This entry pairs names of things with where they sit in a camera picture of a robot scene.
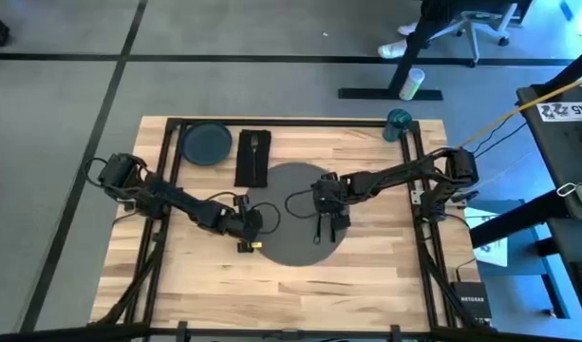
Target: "office chair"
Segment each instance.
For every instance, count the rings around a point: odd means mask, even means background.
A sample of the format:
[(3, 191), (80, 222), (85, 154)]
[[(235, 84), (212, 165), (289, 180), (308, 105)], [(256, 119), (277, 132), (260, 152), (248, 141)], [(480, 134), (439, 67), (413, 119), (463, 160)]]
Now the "office chair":
[[(428, 44), (447, 33), (456, 31), (456, 35), (461, 37), (464, 32), (467, 33), (467, 37), (469, 39), (470, 48), (472, 49), (472, 55), (474, 59), (470, 62), (469, 67), (475, 67), (479, 63), (480, 53), (479, 53), (479, 42), (477, 41), (477, 30), (483, 31), (490, 36), (499, 39), (498, 45), (501, 47), (505, 47), (510, 44), (510, 33), (506, 31), (512, 16), (516, 11), (517, 3), (510, 4), (508, 9), (503, 14), (495, 14), (495, 13), (486, 13), (481, 11), (465, 11), (461, 14), (461, 18), (455, 20), (451, 23), (447, 28), (443, 29), (442, 31), (436, 33), (432, 38), (429, 39)], [(475, 15), (478, 14), (486, 14), (491, 16), (491, 23), (477, 23), (476, 19), (474, 19)], [(498, 19), (501, 17), (501, 21), (499, 21), (498, 25), (494, 28), (491, 26), (493, 24), (493, 19)]]

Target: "sticker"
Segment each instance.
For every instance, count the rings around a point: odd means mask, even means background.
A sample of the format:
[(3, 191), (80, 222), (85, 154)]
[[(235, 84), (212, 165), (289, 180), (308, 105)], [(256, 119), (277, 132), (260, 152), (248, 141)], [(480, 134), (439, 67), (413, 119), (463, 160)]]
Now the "sticker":
[(538, 104), (537, 110), (545, 122), (582, 121), (582, 103)]

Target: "white sneaker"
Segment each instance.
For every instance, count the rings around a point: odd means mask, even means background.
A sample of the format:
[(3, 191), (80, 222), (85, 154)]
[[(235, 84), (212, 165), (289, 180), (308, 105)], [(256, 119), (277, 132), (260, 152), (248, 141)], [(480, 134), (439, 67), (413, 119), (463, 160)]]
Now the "white sneaker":
[(379, 55), (385, 59), (403, 57), (405, 51), (406, 51), (406, 40), (405, 39), (403, 39), (400, 42), (380, 46), (377, 49), (377, 52), (379, 53)]
[(401, 27), (398, 28), (398, 32), (401, 35), (409, 35), (409, 34), (415, 32), (416, 28), (417, 28), (417, 22), (410, 24), (410, 25), (402, 25)]

